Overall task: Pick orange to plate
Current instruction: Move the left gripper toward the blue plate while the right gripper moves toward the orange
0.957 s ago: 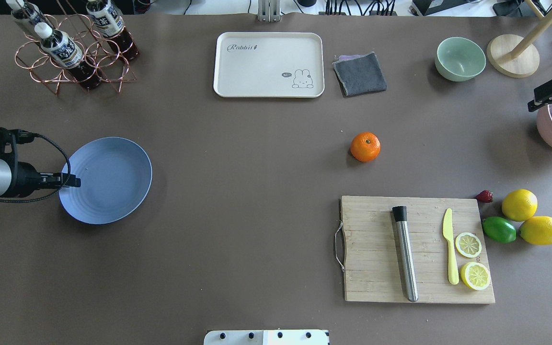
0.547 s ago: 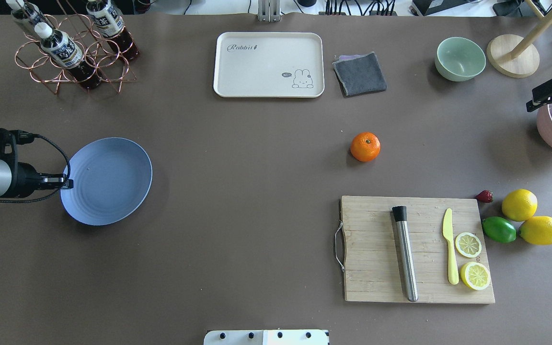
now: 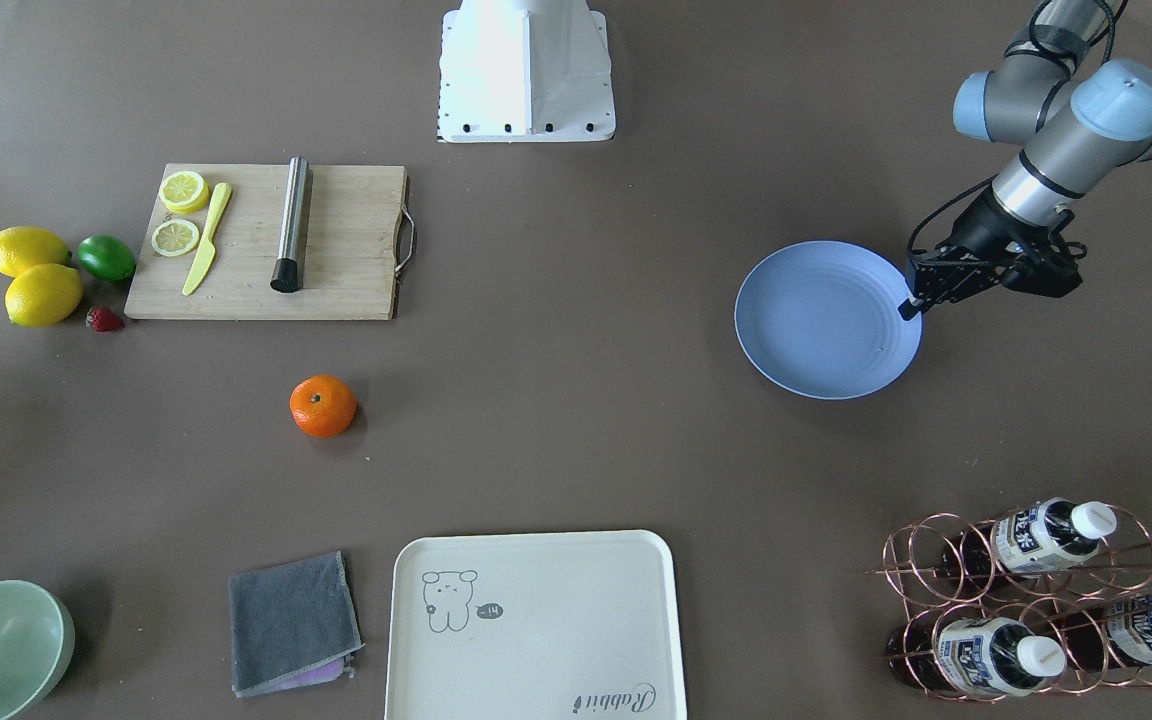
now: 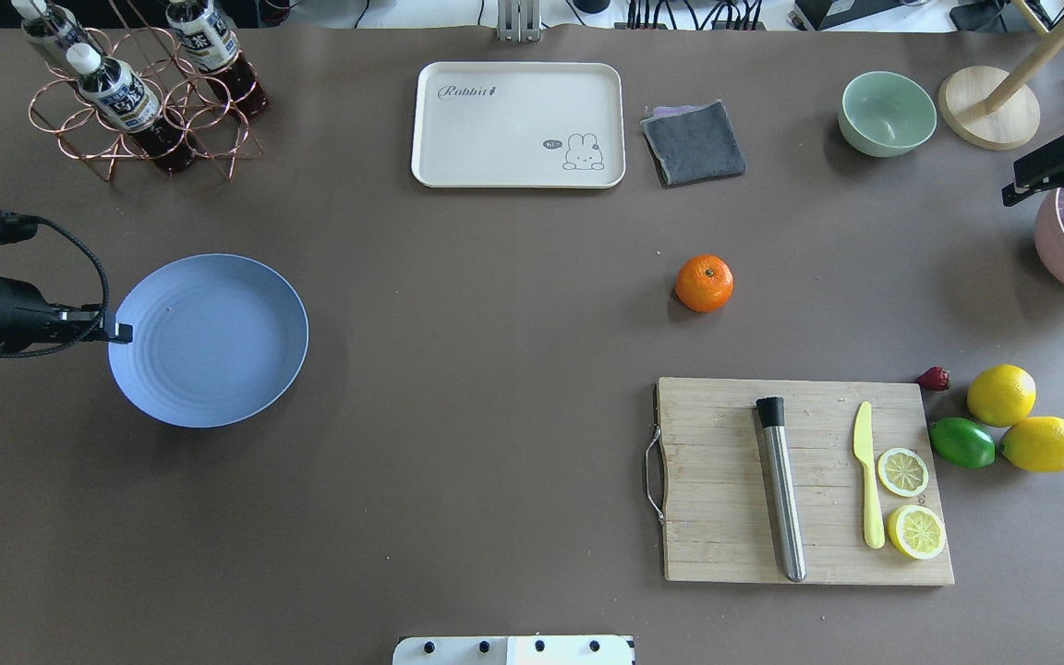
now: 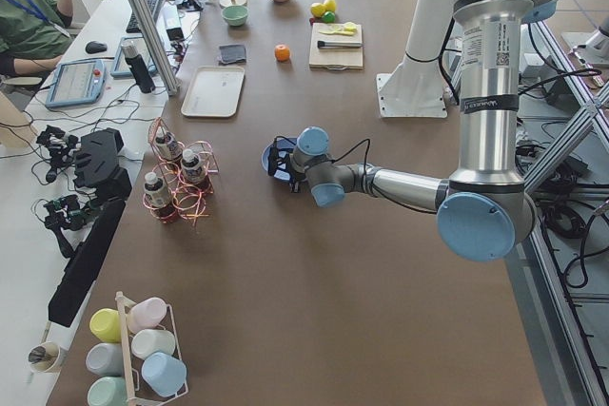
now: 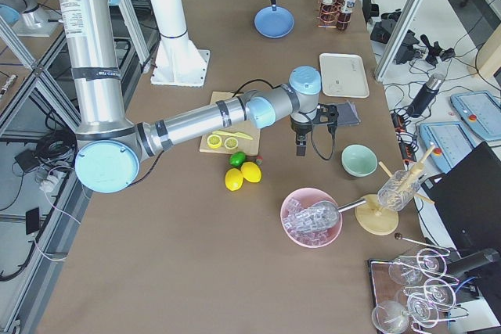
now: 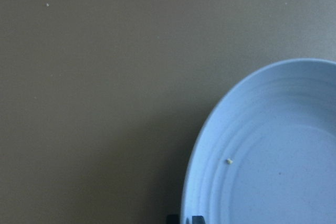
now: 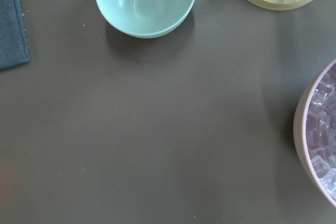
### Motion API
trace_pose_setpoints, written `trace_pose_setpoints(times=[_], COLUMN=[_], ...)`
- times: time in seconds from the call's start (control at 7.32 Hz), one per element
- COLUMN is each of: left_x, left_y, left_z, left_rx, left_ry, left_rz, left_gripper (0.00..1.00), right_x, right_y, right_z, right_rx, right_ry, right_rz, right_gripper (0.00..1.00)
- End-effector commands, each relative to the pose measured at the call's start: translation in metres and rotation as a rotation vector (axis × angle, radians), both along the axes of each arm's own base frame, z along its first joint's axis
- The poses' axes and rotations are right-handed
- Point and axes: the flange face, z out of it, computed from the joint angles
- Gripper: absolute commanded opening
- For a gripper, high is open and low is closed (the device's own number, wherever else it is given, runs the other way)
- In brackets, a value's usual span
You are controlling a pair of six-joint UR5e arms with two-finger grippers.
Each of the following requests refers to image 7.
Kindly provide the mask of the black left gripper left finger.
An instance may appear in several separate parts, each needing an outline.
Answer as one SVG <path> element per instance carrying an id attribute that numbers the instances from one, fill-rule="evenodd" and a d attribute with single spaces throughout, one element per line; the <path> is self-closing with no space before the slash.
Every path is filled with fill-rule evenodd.
<path id="1" fill-rule="evenodd" d="M 179 224 L 179 215 L 167 215 L 166 224 Z"/>

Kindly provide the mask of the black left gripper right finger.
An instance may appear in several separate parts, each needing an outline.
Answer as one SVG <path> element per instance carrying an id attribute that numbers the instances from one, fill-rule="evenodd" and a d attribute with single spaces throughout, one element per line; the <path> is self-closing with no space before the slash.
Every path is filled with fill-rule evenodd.
<path id="1" fill-rule="evenodd" d="M 203 216 L 192 216 L 192 224 L 204 224 Z"/>

